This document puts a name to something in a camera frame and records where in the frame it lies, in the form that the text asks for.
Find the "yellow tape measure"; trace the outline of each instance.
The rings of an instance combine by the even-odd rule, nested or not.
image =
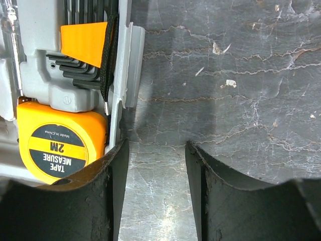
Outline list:
[[[69,113],[36,102],[17,107],[21,158],[51,184],[104,155],[106,120],[95,112]]]

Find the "stone floor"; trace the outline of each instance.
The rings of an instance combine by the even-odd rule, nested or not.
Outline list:
[[[187,140],[267,182],[321,176],[320,15],[319,0],[133,1],[146,38],[119,240],[197,240]]]

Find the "gray plastic holder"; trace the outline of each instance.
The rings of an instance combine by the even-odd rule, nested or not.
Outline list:
[[[18,10],[18,37],[26,56],[19,68],[22,92],[24,96],[34,98],[54,109],[68,112],[93,110],[104,113],[104,102],[99,91],[74,87],[72,79],[63,77],[62,71],[54,61],[46,57],[47,54],[61,54],[63,2],[17,0],[15,8]],[[134,26],[129,21],[131,0],[119,0],[118,9],[119,38],[114,83],[108,98],[111,123],[109,146],[105,152],[113,148],[119,140],[122,109],[135,107],[137,104],[145,37],[144,28]],[[13,57],[5,55],[7,49],[5,42],[0,38],[0,176],[35,184],[40,181],[28,172],[19,155],[16,107],[20,90],[13,80]]]

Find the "black strap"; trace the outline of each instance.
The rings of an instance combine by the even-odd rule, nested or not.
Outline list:
[[[119,14],[112,13],[108,18],[100,65],[100,92],[105,102],[108,102],[109,88],[114,82],[118,29]]]

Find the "black circular label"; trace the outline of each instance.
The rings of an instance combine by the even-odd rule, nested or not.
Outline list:
[[[64,178],[87,162],[87,149],[71,129],[47,124],[37,128],[28,142],[31,159],[46,174]]]

